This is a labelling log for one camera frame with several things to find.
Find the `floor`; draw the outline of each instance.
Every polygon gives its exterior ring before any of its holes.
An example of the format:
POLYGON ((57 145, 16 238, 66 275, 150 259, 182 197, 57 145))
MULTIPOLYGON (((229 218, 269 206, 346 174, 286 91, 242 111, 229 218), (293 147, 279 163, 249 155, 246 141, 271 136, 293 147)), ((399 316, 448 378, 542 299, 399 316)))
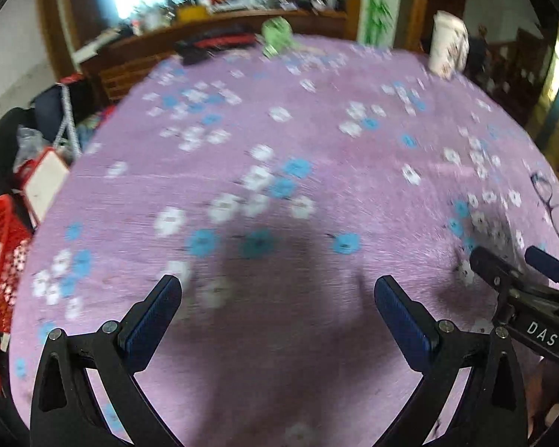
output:
POLYGON ((30 101, 54 81, 54 72, 48 62, 31 68, 0 97, 0 118, 13 107, 28 108, 30 101))

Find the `bolt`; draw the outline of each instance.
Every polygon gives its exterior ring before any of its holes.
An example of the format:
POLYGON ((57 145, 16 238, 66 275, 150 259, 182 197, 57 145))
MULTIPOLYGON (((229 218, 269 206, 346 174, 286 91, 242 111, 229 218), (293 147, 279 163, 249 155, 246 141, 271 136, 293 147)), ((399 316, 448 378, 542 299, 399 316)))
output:
POLYGON ((60 328, 55 328, 48 334, 48 338, 52 341, 57 340, 62 336, 62 330, 60 328))
POLYGON ((503 326, 497 326, 495 328, 495 334, 502 340, 509 336, 509 332, 503 326))
POLYGON ((451 321, 447 321, 447 319, 445 319, 444 321, 439 321, 439 329, 444 333, 452 333, 455 326, 451 321))
POLYGON ((101 327, 101 330, 104 331, 106 334, 113 333, 118 328, 118 323, 116 321, 107 321, 104 322, 104 325, 101 327))

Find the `red basket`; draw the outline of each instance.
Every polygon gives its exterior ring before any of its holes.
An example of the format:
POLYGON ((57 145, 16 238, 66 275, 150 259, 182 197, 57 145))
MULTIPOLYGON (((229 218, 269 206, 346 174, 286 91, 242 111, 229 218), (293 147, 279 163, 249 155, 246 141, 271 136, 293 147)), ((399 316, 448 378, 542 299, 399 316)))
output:
POLYGON ((16 289, 25 267, 31 235, 19 221, 12 198, 0 197, 0 333, 10 333, 16 289))

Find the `floral tablecloth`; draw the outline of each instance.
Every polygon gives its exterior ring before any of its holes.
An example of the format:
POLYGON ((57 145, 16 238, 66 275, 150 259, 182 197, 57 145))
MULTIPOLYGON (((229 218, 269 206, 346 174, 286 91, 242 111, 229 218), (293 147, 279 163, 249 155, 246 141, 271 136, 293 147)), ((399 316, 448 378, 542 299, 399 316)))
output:
POLYGON ((472 248, 527 272, 531 244, 559 257, 530 176, 558 203, 559 183, 481 90, 410 53, 299 42, 272 60, 171 58, 97 132, 19 288, 10 372, 25 421, 48 332, 95 331, 173 273, 182 305, 136 377, 181 442, 370 446, 420 377, 376 312, 376 279, 488 331, 496 297, 472 248))

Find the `paper cup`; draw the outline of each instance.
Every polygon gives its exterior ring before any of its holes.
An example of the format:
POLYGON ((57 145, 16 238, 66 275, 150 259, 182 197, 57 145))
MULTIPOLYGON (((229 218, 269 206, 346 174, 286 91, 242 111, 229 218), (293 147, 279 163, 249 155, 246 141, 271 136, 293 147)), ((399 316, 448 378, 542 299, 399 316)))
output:
POLYGON ((468 56, 468 31, 464 22, 447 12, 437 12, 430 49, 429 70, 451 79, 454 70, 463 70, 468 56))

